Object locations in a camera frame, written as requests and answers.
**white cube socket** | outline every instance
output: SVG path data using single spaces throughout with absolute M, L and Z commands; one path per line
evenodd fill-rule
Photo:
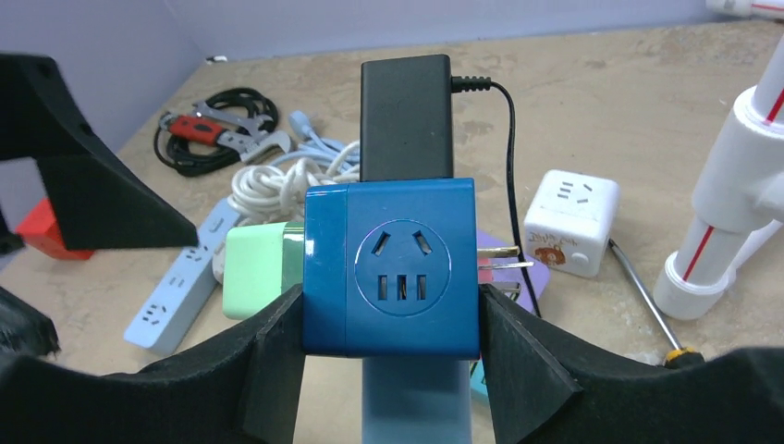
M 553 269 L 595 277 L 619 199 L 614 180 L 547 171 L 523 221 L 523 249 Z

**table surface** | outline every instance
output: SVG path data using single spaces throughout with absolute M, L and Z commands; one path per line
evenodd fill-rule
M 521 214 L 548 169 L 614 179 L 622 197 L 612 236 L 653 285 L 685 235 L 692 188 L 732 102 L 759 80 L 781 32 L 770 22 L 738 22 L 217 64 L 200 68 L 165 108 L 187 111 L 212 93 L 250 86 L 283 113 L 315 114 L 324 136 L 351 141 L 359 137 L 362 61 L 449 54 L 454 74 L 492 76 L 514 96 Z M 454 113 L 456 171 L 476 180 L 479 227 L 509 241 L 506 103 L 495 92 L 458 94 Z M 230 193 L 239 166 L 180 177 L 153 154 L 157 117 L 119 157 L 198 226 Z M 784 345 L 776 278 L 784 272 L 782 242 L 774 238 L 752 258 L 730 295 L 705 317 L 672 322 L 681 342 L 708 357 L 746 345 Z M 124 342 L 123 331 L 177 254 L 100 252 L 67 263 L 27 250 L 0 284 L 53 318 L 63 347 L 59 364 L 96 374 L 133 372 L 155 358 Z M 553 324 L 619 354 L 648 361 L 668 350 L 610 253 L 598 278 L 553 273 L 541 309 Z M 221 313 L 218 290 L 181 349 L 233 324 Z M 359 361 L 309 358 L 295 441 L 359 442 L 360 383 Z M 494 442 L 489 412 L 480 405 L 473 434 L 476 443 Z

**light blue power strip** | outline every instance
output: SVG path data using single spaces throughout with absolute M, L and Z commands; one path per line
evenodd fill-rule
M 477 361 L 471 373 L 471 395 L 475 400 L 488 403 L 487 384 L 484 382 L 484 366 L 482 361 Z
M 199 227 L 199 246 L 186 247 L 133 318 L 124 338 L 155 354 L 174 353 L 213 293 L 213 252 L 241 215 L 221 200 Z

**red line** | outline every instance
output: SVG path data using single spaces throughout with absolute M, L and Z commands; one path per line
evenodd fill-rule
M 757 9 L 767 9 L 769 11 L 784 11 L 784 7 L 781 6 L 757 5 L 752 3 L 752 7 L 756 7 Z
M 703 253 L 705 245 L 708 243 L 708 239 L 710 238 L 711 233 L 713 233 L 713 227 L 708 226 L 708 229 L 705 231 L 703 235 L 703 239 L 700 240 L 700 246 L 697 247 L 696 253 L 694 253 L 694 257 L 692 261 L 689 263 L 689 267 L 686 268 L 686 273 L 683 273 L 683 282 L 687 282 L 689 280 L 689 276 L 692 274 L 694 270 L 694 266 L 697 265 L 697 259 L 700 258 L 700 254 Z
M 776 99 L 776 102 L 773 104 L 773 108 L 770 109 L 770 112 L 765 118 L 765 123 L 767 125 L 770 125 L 774 120 L 776 120 L 776 116 L 778 116 L 778 112 L 781 111 L 782 105 L 784 105 L 784 89 L 782 89 L 778 94 L 778 99 Z

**red block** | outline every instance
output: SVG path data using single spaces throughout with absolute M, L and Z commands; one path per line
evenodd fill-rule
M 49 257 L 66 261 L 86 261 L 94 251 L 66 250 L 60 227 L 57 225 L 55 211 L 49 199 L 44 198 L 17 227 L 17 233 L 30 247 Z

